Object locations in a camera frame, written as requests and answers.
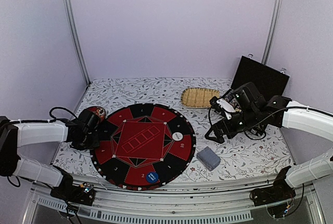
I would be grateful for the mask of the white dealer button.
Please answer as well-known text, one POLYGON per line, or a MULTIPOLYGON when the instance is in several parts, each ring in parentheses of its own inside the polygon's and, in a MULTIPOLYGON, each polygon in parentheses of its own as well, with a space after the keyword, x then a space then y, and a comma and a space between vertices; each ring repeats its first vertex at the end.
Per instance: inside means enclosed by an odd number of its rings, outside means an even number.
POLYGON ((180 132, 174 132, 174 133, 172 134, 172 139, 173 139, 174 141, 182 141, 183 138, 184 138, 184 135, 183 135, 182 133, 180 133, 180 132))

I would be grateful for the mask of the round red black poker mat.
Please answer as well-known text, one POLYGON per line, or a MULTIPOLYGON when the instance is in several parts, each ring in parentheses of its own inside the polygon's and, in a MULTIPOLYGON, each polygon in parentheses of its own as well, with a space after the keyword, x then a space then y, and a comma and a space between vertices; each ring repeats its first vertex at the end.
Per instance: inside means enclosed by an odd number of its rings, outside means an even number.
POLYGON ((196 150, 195 131, 178 111, 153 103, 121 108, 98 126, 100 145, 91 150, 97 172, 109 183, 127 190, 163 187, 186 170, 196 150), (172 134, 180 132, 182 141, 172 134), (156 172, 159 181, 148 183, 156 172))

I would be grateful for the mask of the blue small blind button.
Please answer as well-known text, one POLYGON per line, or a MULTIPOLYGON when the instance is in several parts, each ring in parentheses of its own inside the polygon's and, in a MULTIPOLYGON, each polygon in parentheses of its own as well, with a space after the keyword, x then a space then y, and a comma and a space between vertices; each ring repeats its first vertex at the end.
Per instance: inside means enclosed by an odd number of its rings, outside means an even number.
POLYGON ((156 172, 149 172, 147 175, 146 175, 146 180, 148 183, 156 183, 159 181, 159 176, 156 172))

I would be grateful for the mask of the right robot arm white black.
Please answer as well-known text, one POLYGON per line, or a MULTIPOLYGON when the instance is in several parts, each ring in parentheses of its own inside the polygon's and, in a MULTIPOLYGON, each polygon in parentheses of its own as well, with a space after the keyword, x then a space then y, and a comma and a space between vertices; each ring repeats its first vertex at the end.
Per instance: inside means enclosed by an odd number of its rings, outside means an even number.
MULTIPOLYGON (((332 142, 332 113, 281 95, 266 100, 252 82, 221 97, 211 97, 209 104, 222 115, 205 136, 216 143, 250 130, 262 134, 268 125, 288 132, 294 130, 301 137, 313 137, 316 141, 332 142)), ((282 168, 270 187, 252 190, 250 199, 255 206, 290 199, 295 197, 296 188, 331 175, 332 148, 329 148, 303 163, 282 168)))

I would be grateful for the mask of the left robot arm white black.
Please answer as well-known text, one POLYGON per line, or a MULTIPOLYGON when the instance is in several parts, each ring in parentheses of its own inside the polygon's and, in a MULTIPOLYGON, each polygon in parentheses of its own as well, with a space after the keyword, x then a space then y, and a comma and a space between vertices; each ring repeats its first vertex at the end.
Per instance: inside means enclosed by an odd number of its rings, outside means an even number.
POLYGON ((19 155, 18 148, 47 143, 68 142, 79 151, 99 147, 97 127, 106 118, 102 107, 84 109, 79 116, 68 120, 51 115, 48 120, 10 120, 1 116, 1 176, 21 177, 50 187, 50 195, 65 203, 91 206, 95 198, 93 185, 73 184, 73 177, 65 170, 42 164, 19 155))

